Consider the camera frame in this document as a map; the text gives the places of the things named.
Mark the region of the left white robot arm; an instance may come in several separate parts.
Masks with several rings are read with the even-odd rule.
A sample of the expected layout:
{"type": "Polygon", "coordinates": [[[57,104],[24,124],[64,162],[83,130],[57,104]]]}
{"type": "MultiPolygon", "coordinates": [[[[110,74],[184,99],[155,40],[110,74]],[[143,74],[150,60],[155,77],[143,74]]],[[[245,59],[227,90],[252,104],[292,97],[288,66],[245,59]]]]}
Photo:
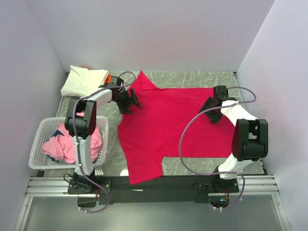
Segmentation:
{"type": "Polygon", "coordinates": [[[103,190],[95,181],[94,161],[91,158],[91,137],[96,128],[97,108],[110,102],[115,102],[121,114],[131,114],[130,107],[135,105],[141,108],[134,89],[126,90],[131,84],[125,84],[119,76],[108,75],[98,89],[83,97],[72,97],[65,117],[65,129],[72,137],[75,149],[75,172],[69,183],[70,188],[91,193],[103,190]]]}

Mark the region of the red t shirt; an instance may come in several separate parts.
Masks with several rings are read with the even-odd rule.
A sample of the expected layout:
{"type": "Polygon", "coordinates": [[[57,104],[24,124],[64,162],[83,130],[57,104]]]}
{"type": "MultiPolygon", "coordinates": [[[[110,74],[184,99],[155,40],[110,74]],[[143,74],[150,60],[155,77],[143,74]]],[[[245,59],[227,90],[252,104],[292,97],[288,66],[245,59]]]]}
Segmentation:
{"type": "Polygon", "coordinates": [[[165,157],[226,158],[234,125],[223,117],[212,124],[199,110],[211,88],[158,88],[143,72],[132,84],[142,108],[132,106],[117,132],[130,184],[162,176],[165,157]]]}

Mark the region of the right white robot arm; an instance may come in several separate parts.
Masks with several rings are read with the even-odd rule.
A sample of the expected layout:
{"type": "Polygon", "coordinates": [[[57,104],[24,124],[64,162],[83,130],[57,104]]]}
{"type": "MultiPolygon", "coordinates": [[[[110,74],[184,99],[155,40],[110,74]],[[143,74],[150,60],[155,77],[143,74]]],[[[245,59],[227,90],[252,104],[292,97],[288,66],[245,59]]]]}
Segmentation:
{"type": "Polygon", "coordinates": [[[198,187],[211,193],[237,188],[237,178],[243,177],[243,170],[268,155],[268,122],[247,112],[222,85],[213,88],[213,96],[207,99],[199,112],[203,112],[213,124],[226,117],[234,125],[234,133],[230,156],[216,167],[215,175],[208,177],[208,182],[198,183],[198,187]]]}

